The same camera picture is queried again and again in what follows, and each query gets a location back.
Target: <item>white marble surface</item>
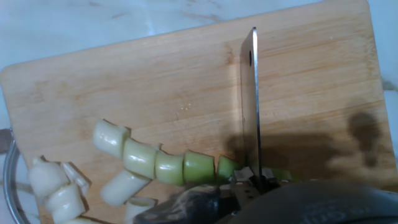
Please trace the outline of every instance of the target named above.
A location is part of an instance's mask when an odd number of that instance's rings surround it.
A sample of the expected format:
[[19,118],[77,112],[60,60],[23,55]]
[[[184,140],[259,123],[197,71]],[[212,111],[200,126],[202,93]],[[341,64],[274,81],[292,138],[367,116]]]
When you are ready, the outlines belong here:
[[[74,52],[275,11],[320,0],[0,0],[0,69],[13,63]],[[369,0],[383,78],[398,85],[398,1]],[[395,149],[398,93],[385,91]],[[10,122],[0,95],[0,129]],[[0,156],[0,171],[4,155]],[[17,181],[27,184],[18,163]],[[39,223],[33,196],[19,192],[31,223]],[[0,194],[2,223],[13,223]]]

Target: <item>cleaver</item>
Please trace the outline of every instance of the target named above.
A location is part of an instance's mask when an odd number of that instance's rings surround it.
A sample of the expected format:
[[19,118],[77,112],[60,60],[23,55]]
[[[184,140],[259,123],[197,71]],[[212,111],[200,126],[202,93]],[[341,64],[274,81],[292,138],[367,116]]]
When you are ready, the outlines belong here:
[[246,165],[254,174],[255,186],[263,189],[261,181],[261,137],[259,116],[259,81],[257,62],[257,31],[253,27],[241,48],[241,94],[243,143]]

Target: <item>wood grain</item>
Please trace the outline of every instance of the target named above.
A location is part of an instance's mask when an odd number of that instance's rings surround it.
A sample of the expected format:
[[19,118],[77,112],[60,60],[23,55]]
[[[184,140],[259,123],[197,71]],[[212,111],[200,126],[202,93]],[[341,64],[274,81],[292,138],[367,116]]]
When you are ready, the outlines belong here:
[[[1,83],[17,145],[30,158],[72,161],[93,185],[88,217],[122,223],[101,187],[122,168],[94,148],[98,118],[141,142],[239,155],[239,51],[259,34],[264,163],[303,180],[349,179],[396,190],[398,176],[369,6],[325,1],[284,11],[12,65]],[[139,192],[164,201],[181,188]],[[42,223],[51,216],[40,207]]]

